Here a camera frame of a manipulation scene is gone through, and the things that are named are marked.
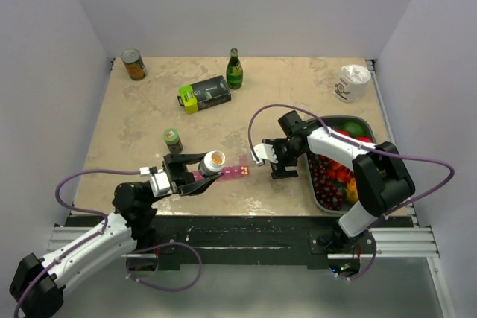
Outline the pink weekly pill organizer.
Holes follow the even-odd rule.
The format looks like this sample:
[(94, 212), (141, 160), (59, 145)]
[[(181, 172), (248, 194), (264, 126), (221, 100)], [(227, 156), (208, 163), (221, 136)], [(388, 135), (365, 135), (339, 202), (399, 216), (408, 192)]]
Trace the pink weekly pill organizer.
[[(222, 181), (248, 177), (250, 174), (250, 170), (249, 170), (249, 165), (247, 162), (247, 157), (246, 156), (240, 157), (237, 165), (231, 165), (231, 166), (225, 165), (221, 173), (223, 174), (223, 176), (218, 180), (222, 180)], [(193, 171), (192, 174), (194, 175), (194, 179), (196, 181), (204, 178), (199, 174), (198, 169), (196, 171)]]

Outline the tin can fruit label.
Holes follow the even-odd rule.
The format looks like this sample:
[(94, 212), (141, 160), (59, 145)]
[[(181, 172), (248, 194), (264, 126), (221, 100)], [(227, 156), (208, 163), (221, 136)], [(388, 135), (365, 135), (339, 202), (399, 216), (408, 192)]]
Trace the tin can fruit label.
[(121, 53), (121, 61), (123, 62), (130, 79), (142, 80), (147, 76), (145, 64), (137, 49), (132, 48), (123, 51)]

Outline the aluminium frame rail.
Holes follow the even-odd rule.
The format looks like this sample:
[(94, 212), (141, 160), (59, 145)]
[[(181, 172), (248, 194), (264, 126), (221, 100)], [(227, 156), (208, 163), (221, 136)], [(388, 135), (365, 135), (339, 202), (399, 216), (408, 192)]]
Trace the aluminium frame rail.
[[(198, 244), (195, 249), (200, 251), (218, 251), (229, 253), (251, 251), (260, 253), (274, 253), (278, 250), (292, 251), (298, 243), (294, 240), (289, 244), (250, 244), (248, 246), (209, 245)], [(437, 244), (430, 228), (375, 228), (359, 244), (349, 249), (342, 249), (338, 253), (329, 253), (329, 259), (370, 258), (373, 254), (383, 258), (436, 258), (438, 257)]]

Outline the grey fruit tray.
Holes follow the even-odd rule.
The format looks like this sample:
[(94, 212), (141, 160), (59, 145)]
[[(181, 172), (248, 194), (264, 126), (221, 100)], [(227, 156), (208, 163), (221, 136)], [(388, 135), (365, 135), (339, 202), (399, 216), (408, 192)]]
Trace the grey fruit tray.
[[(324, 122), (343, 135), (375, 141), (370, 125), (362, 118), (353, 116), (327, 116)], [(354, 173), (341, 163), (321, 154), (305, 154), (312, 198), (324, 212), (345, 214), (358, 200)]]

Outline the grey pill bottle white cap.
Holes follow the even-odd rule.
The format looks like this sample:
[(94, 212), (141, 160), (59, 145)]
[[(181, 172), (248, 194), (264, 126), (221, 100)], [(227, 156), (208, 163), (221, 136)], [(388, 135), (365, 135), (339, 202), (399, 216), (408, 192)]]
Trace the grey pill bottle white cap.
[(202, 177), (211, 177), (222, 172), (225, 166), (225, 155), (218, 150), (210, 151), (202, 158), (198, 172)]

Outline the red grape bunch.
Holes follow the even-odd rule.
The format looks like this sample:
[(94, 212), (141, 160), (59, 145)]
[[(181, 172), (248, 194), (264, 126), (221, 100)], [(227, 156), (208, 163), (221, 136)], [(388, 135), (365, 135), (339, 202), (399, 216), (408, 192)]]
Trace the red grape bunch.
[(327, 210), (340, 211), (344, 200), (341, 185), (338, 182), (330, 182), (325, 179), (325, 163), (330, 160), (328, 157), (317, 154), (310, 153), (307, 156), (315, 199), (320, 206)]

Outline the white paper bag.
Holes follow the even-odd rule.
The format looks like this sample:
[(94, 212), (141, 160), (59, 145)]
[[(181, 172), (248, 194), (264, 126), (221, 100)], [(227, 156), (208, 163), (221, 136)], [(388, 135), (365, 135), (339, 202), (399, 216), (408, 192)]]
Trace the white paper bag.
[(370, 81), (371, 73), (367, 67), (356, 64), (345, 65), (341, 67), (332, 93), (344, 103), (353, 103), (364, 95)]

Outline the green lime fruit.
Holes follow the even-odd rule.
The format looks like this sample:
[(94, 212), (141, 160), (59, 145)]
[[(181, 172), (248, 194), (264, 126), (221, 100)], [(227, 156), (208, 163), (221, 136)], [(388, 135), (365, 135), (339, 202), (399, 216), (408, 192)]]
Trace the green lime fruit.
[(366, 131), (365, 128), (358, 122), (348, 121), (341, 126), (341, 130), (348, 133), (351, 137), (365, 137)]

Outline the red apples cluster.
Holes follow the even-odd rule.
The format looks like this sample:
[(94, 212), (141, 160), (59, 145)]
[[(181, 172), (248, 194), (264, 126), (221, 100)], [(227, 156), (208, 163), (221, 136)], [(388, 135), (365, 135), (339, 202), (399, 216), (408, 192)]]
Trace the red apples cluster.
[(325, 179), (347, 185), (354, 179), (354, 173), (341, 163), (330, 160), (325, 163)]

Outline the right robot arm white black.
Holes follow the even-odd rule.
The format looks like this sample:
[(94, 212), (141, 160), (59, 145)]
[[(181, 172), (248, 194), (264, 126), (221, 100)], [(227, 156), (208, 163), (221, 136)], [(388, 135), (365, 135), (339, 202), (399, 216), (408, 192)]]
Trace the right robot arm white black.
[(291, 111), (279, 120), (285, 136), (263, 139), (261, 159), (270, 162), (272, 177), (296, 177), (288, 166), (296, 165), (304, 153), (330, 158), (351, 170), (357, 187), (358, 202), (338, 220), (332, 245), (348, 253), (358, 245), (358, 235), (388, 210), (415, 193), (414, 181), (394, 144), (366, 143), (344, 136), (326, 126), (324, 121), (302, 118)]

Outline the yellow orange dragon fruit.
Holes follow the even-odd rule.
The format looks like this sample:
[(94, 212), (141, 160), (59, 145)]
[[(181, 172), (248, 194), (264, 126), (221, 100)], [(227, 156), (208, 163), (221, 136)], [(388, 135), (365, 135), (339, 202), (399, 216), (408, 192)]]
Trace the yellow orange dragon fruit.
[(345, 188), (346, 192), (346, 199), (350, 204), (355, 204), (356, 202), (359, 201), (358, 198), (358, 191), (356, 187), (356, 181), (354, 178), (352, 178), (348, 183), (347, 187)]

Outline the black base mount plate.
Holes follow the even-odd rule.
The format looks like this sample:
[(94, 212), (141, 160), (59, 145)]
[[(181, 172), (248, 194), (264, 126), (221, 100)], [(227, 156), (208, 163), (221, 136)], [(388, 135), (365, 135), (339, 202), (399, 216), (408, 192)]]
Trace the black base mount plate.
[(120, 223), (134, 249), (151, 249), (159, 270), (183, 265), (305, 266), (346, 275), (376, 252), (369, 232), (338, 233), (334, 217), (201, 217), (148, 215)]

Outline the red round fruit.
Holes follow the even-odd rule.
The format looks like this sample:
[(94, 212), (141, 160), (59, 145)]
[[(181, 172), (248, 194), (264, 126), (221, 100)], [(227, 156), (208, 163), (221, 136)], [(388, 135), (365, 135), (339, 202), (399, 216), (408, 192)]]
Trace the red round fruit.
[(352, 139), (358, 140), (358, 141), (362, 141), (362, 142), (365, 142), (365, 143), (373, 143), (373, 140), (366, 137), (366, 136), (351, 136), (348, 132), (343, 131), (343, 130), (338, 130), (338, 133), (340, 133), (341, 135), (350, 137)]

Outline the green glass bottle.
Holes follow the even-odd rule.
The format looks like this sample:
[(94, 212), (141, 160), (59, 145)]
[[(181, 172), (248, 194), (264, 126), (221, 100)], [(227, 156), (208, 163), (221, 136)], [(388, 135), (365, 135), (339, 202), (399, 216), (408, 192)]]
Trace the green glass bottle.
[(240, 89), (243, 84), (243, 68), (237, 48), (230, 50), (230, 59), (226, 68), (226, 80), (230, 89)]

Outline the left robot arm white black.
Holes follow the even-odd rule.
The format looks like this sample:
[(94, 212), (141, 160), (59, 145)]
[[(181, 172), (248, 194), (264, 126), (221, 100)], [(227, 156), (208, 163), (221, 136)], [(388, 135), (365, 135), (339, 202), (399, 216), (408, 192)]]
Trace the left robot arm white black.
[(205, 192), (222, 176), (226, 159), (218, 150), (199, 154), (167, 154), (160, 168), (124, 171), (141, 182), (124, 182), (113, 193), (114, 210), (94, 213), (101, 222), (69, 244), (41, 258), (31, 253), (16, 269), (9, 292), (16, 301), (13, 315), (52, 317), (62, 307), (67, 290), (97, 273), (116, 258), (147, 252), (154, 245), (153, 203), (177, 194)]

